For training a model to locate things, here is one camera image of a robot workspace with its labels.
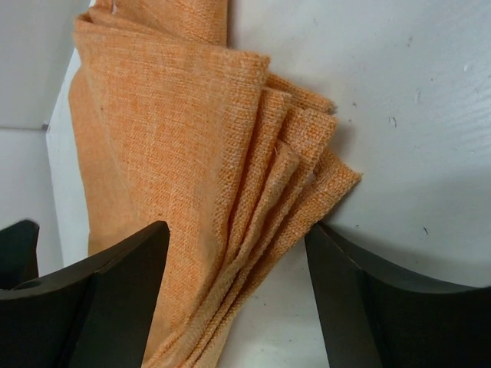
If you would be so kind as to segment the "orange cloth placemat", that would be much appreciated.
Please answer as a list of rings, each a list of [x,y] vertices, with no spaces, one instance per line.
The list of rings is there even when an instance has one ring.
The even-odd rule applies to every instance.
[[[225,1],[97,1],[69,105],[96,254],[156,220],[169,253],[146,367],[214,367],[237,313],[359,182],[334,104],[227,45]]]

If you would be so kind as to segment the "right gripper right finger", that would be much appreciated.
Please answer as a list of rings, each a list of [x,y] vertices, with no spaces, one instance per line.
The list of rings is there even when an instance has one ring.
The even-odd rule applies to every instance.
[[[318,223],[308,268],[332,367],[488,367],[490,289],[427,277]]]

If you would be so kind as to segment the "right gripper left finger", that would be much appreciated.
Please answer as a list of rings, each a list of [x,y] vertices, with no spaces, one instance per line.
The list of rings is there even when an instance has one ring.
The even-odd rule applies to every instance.
[[[167,223],[40,276],[39,227],[1,231],[3,367],[139,367],[166,265]]]

